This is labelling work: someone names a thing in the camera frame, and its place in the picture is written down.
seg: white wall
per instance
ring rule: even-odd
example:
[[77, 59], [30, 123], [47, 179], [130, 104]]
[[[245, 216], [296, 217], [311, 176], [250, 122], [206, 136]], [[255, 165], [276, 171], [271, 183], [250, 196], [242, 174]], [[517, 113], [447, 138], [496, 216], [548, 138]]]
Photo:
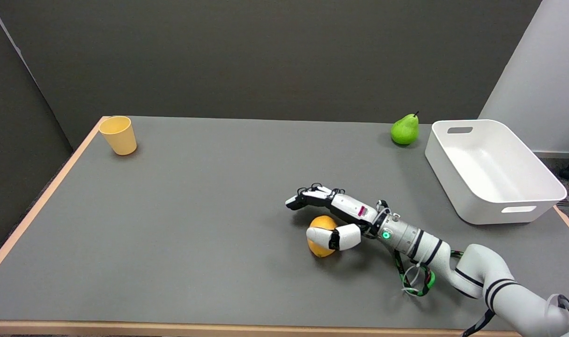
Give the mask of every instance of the white wall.
[[569, 0], [543, 0], [480, 118], [535, 152], [569, 152]]

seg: white plastic bin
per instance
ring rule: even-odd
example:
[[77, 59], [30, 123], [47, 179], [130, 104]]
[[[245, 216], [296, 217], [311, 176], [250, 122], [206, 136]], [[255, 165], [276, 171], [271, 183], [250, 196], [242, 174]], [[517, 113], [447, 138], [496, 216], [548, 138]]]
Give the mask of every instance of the white plastic bin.
[[526, 144], [490, 119], [432, 124], [426, 158], [471, 224], [531, 222], [567, 196]]

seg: robotic arm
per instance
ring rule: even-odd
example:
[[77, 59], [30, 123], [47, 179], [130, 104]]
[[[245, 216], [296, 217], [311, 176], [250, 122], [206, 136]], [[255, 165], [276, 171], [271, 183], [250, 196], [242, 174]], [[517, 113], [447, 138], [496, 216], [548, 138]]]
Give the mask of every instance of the robotic arm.
[[348, 223], [332, 231], [308, 228], [308, 239], [318, 245], [345, 250], [359, 244], [362, 236], [377, 239], [430, 267], [437, 277], [451, 283], [463, 295], [472, 299], [484, 298], [488, 311], [480, 322], [466, 330], [464, 336], [483, 328], [494, 315], [506, 320], [524, 337], [569, 335], [569, 300], [560, 295], [560, 306], [550, 305], [517, 283], [503, 258], [487, 247], [468, 246], [455, 269], [451, 269], [449, 244], [400, 220], [383, 200], [373, 208], [347, 196], [344, 190], [330, 190], [313, 184], [297, 190], [297, 196], [286, 201], [286, 206], [293, 211], [306, 205], [326, 207]]

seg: gray table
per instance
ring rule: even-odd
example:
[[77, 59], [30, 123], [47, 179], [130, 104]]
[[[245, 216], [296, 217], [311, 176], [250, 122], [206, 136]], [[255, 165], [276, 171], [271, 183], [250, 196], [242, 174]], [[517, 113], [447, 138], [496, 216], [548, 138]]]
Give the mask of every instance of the gray table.
[[[398, 147], [388, 124], [132, 120], [139, 149], [114, 155], [94, 130], [0, 252], [0, 333], [70, 333], [70, 324], [97, 334], [170, 324], [209, 329], [173, 331], [199, 336], [261, 326], [384, 333], [479, 320], [485, 305], [442, 281], [425, 297], [402, 295], [377, 242], [314, 258], [305, 229], [327, 210], [284, 206], [312, 182], [383, 198], [454, 249], [499, 252], [542, 297], [569, 297], [569, 227], [558, 213], [527, 225], [460, 220], [424, 156], [428, 125]], [[109, 330], [83, 328], [94, 322]], [[148, 330], [110, 329], [131, 323]], [[487, 329], [510, 330], [499, 318]]]

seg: yellow cup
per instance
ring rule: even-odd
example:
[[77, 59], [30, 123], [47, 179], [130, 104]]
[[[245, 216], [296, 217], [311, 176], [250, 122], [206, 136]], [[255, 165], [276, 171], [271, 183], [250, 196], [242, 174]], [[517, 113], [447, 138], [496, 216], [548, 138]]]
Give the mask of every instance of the yellow cup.
[[111, 149], [121, 156], [130, 155], [136, 150], [133, 125], [128, 117], [114, 116], [106, 119], [99, 125], [99, 132]]

